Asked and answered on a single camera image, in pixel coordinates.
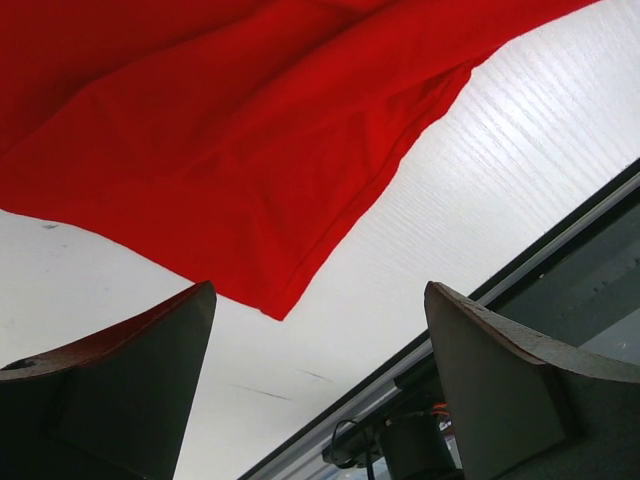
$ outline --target white wooden surface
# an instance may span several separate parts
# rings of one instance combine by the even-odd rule
[[[221,299],[176,474],[228,480],[426,327],[430,279],[470,292],[640,156],[640,2],[504,47],[429,128],[285,323]],[[104,238],[0,211],[0,364],[188,282]]]

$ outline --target red fabric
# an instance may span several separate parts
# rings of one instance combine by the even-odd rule
[[[0,0],[0,208],[282,319],[471,69],[590,0]]]

